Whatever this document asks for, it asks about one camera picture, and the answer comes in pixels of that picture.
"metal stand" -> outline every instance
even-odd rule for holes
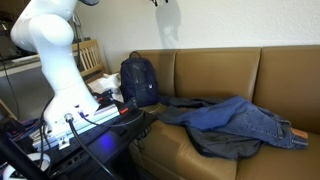
[[[1,159],[8,162],[25,178],[32,180],[46,180],[49,177],[38,168],[33,161],[17,146],[8,135],[0,130]]]

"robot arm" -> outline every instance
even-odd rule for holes
[[[99,0],[82,2],[94,5]],[[67,114],[72,114],[76,124],[83,121],[80,112],[90,118],[99,107],[83,82],[72,53],[74,35],[67,21],[76,3],[77,0],[31,0],[11,31],[16,45],[40,55],[42,72],[55,93],[44,112],[49,137],[59,138],[69,131]]]

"couch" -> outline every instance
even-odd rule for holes
[[[158,179],[320,179],[320,46],[139,50],[156,71],[160,95],[179,98],[240,95],[308,133],[309,146],[263,145],[250,158],[200,155],[183,127],[160,120],[143,148],[130,146],[135,163]],[[151,113],[166,106],[145,107]]]

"brown leather couch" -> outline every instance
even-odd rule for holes
[[[161,95],[241,95],[308,132],[306,150],[263,145],[238,161],[201,156],[183,127],[157,120],[134,161],[159,179],[320,179],[320,46],[141,50],[156,70]],[[146,107],[150,112],[164,105]]]

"navy backpack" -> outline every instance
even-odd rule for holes
[[[121,63],[120,90],[124,102],[135,98],[138,107],[158,103],[158,82],[151,62],[136,51]]]

